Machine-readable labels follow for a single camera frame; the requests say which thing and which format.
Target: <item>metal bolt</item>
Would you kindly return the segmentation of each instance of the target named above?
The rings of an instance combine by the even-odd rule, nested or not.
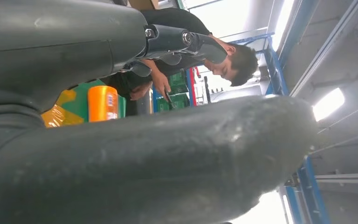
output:
[[[187,45],[187,46],[190,45],[192,42],[190,33],[184,32],[182,35],[182,40],[183,40],[183,43],[185,43],[185,45]]]
[[[146,34],[146,37],[148,37],[148,38],[156,37],[156,34],[154,33],[154,31],[152,29],[146,29],[145,34]]]

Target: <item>dark hair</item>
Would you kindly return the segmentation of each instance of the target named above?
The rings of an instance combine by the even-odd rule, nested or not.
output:
[[[238,70],[237,75],[231,80],[231,86],[240,86],[245,84],[258,68],[256,52],[245,45],[228,44],[235,47],[235,53],[231,55],[231,68]]]

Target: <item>fluorescent light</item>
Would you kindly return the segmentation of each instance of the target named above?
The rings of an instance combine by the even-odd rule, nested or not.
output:
[[[338,108],[340,108],[344,102],[345,97],[340,88],[336,88],[335,90],[329,92],[313,107],[316,121],[320,121],[328,117]]]
[[[272,48],[275,51],[278,50],[279,44],[281,43],[283,33],[289,21],[291,9],[293,8],[293,3],[294,0],[285,0],[283,2],[281,13],[279,14],[278,22],[275,28],[275,35],[272,39]]]

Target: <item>orange bottle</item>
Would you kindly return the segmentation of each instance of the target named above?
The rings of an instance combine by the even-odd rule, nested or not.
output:
[[[118,118],[117,90],[101,85],[89,89],[89,122],[104,121]]]

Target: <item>yellow plastic wrap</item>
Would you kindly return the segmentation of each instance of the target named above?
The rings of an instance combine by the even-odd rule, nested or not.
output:
[[[46,127],[60,127],[66,125],[77,125],[84,123],[84,119],[71,113],[57,104],[54,107],[42,114],[42,118]]]
[[[56,104],[51,110],[42,114],[46,127],[60,127],[84,123],[84,119],[61,107],[62,104],[75,100],[76,92],[66,90],[61,93]]]

